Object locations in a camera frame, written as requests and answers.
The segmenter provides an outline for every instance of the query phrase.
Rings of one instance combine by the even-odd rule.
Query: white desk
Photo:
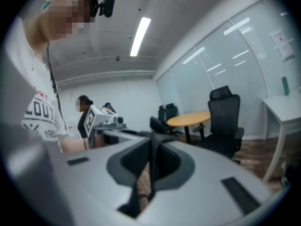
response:
[[[267,182],[272,175],[282,152],[286,131],[289,127],[297,125],[301,121],[301,93],[293,90],[289,95],[275,96],[263,100],[264,104],[264,128],[263,140],[268,133],[268,109],[276,117],[280,124],[280,133],[273,159],[269,165],[263,181]]]

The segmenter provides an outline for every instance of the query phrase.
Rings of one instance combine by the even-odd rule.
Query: white desk leg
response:
[[[265,173],[264,177],[263,177],[263,182],[267,182],[268,179],[270,178],[270,176],[272,175],[277,162],[279,160],[279,157],[281,155],[282,152],[282,148],[283,148],[283,144],[284,144],[284,140],[285,140],[285,135],[286,135],[286,130],[287,130],[287,126],[286,125],[280,125],[280,133],[279,133],[279,138],[278,138],[278,142],[277,142],[277,147],[276,150],[274,152],[273,155],[273,159],[269,165],[269,168],[267,170],[267,172]]]
[[[268,107],[265,103],[263,103],[263,140],[265,140],[268,136]]]

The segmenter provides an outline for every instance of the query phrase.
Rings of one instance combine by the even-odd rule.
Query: person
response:
[[[43,62],[42,52],[49,42],[65,39],[78,23],[92,22],[96,7],[95,0],[47,0],[37,15],[25,21],[16,17],[6,39],[5,53],[36,91],[21,124],[44,140],[57,142],[63,153],[87,150],[89,143],[87,138],[68,137],[51,67]]]
[[[113,109],[113,107],[111,106],[110,102],[105,103],[104,107],[107,108],[107,109],[109,109],[110,111],[113,111],[114,113],[116,113],[115,110]]]
[[[90,100],[87,96],[82,95],[78,97],[76,102],[77,111],[83,112],[83,114],[81,115],[77,128],[82,138],[87,137],[84,122],[90,109],[90,105],[93,105],[93,101]]]

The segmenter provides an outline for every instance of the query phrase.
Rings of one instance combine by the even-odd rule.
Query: logo on device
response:
[[[87,115],[86,120],[85,120],[87,134],[90,134],[94,117],[95,117],[95,114],[94,114],[93,110],[91,110],[91,108],[90,108],[89,114]]]

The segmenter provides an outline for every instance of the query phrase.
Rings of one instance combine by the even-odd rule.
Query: glass wall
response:
[[[287,37],[293,56],[282,58],[271,37],[277,31]],[[207,111],[210,91],[228,85],[241,99],[238,125],[245,128],[246,136],[260,137],[262,99],[284,94],[284,76],[290,90],[301,86],[298,39],[284,7],[275,0],[253,4],[193,46],[157,80],[161,102],[174,100],[182,113]],[[273,116],[269,120],[269,134],[277,134],[278,123]]]

